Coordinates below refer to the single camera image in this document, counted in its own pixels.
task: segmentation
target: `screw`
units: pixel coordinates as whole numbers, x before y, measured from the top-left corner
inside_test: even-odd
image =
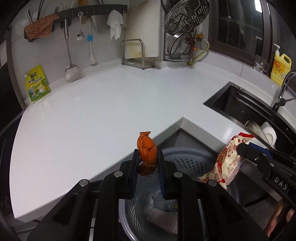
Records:
[[[121,177],[122,175],[123,175],[123,173],[121,171],[114,172],[114,176],[116,176],[116,177]]]
[[[175,172],[174,173],[174,176],[180,178],[180,177],[183,176],[183,173],[181,173],[181,172]]]
[[[82,187],[84,187],[84,186],[86,186],[88,183],[89,183],[88,180],[86,180],[86,179],[82,179],[82,180],[80,180],[79,185],[82,186]]]
[[[208,184],[211,186],[211,187],[215,187],[217,185],[217,182],[215,180],[209,180],[208,181]]]

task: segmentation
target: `cutting board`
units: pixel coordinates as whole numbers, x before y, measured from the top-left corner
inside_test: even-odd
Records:
[[[160,44],[160,0],[146,0],[128,10],[126,39],[142,39],[145,57],[157,57]],[[141,58],[139,41],[125,42],[125,58]]]

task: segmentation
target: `yellow bottle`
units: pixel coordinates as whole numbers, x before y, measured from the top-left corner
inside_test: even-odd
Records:
[[[280,46],[274,44],[277,50],[274,55],[274,64],[270,73],[270,78],[279,86],[283,84],[284,78],[291,70],[292,60],[285,54],[279,56]]]

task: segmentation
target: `hose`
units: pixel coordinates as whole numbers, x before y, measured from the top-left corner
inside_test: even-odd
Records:
[[[195,62],[200,56],[202,56],[205,52],[207,52],[207,51],[209,50],[209,48],[210,48],[210,43],[209,43],[207,40],[205,40],[205,39],[201,39],[201,40],[207,43],[207,47],[206,47],[206,49],[205,49],[204,51],[202,51],[199,55],[197,55],[196,57],[194,57],[193,60],[189,62],[189,65],[193,65],[194,62]]]

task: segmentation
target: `faucet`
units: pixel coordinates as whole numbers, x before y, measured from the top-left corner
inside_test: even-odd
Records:
[[[279,92],[279,96],[277,98],[277,101],[275,102],[275,104],[273,105],[272,107],[272,111],[276,114],[279,110],[279,107],[280,106],[284,106],[288,101],[291,101],[291,100],[294,100],[295,98],[292,98],[292,99],[288,99],[288,100],[285,100],[283,98],[284,96],[284,93],[288,87],[288,83],[289,81],[291,80],[292,77],[296,76],[296,70],[291,70],[289,73],[287,73],[284,81],[283,81],[283,84],[281,86],[281,91]]]

